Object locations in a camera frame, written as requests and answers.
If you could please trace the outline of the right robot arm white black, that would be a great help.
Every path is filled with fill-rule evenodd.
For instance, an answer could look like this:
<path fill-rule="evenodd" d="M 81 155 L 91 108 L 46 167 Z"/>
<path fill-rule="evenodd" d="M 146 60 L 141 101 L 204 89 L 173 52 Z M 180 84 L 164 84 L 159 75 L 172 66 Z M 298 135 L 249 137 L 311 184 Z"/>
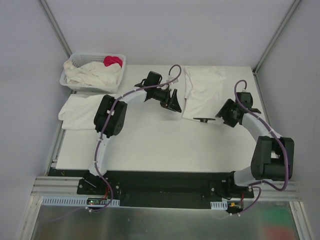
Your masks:
<path fill-rule="evenodd" d="M 243 126 L 256 142 L 250 166 L 233 173 L 233 180 L 225 184 L 225 192 L 237 197 L 243 187 L 267 184 L 275 190 L 284 191 L 293 174 L 295 143 L 274 131 L 253 108 L 249 92 L 236 92 L 235 100 L 228 99 L 216 115 L 229 127 Z"/>

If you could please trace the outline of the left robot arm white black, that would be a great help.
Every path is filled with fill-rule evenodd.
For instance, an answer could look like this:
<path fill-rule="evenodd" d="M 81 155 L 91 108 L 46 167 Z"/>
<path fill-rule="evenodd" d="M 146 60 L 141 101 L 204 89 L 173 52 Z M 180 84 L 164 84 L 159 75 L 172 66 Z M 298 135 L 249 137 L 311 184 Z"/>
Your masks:
<path fill-rule="evenodd" d="M 177 76 L 171 76 L 171 70 L 168 72 L 168 80 L 162 83 L 162 75 L 150 71 L 146 78 L 137 83 L 132 90 L 118 96 L 103 96 L 97 112 L 94 116 L 93 123 L 97 133 L 97 144 L 94 151 L 93 161 L 88 169 L 88 173 L 83 176 L 83 183 L 79 183 L 80 188 L 89 188 L 94 194 L 99 195 L 109 189 L 104 174 L 107 172 L 105 154 L 108 144 L 123 129 L 126 113 L 129 107 L 142 104 L 148 100 L 156 100 L 164 109 L 181 113 L 177 89 L 171 89 L 170 85 L 177 82 L 182 74 L 180 65 L 173 67 L 179 68 Z"/>

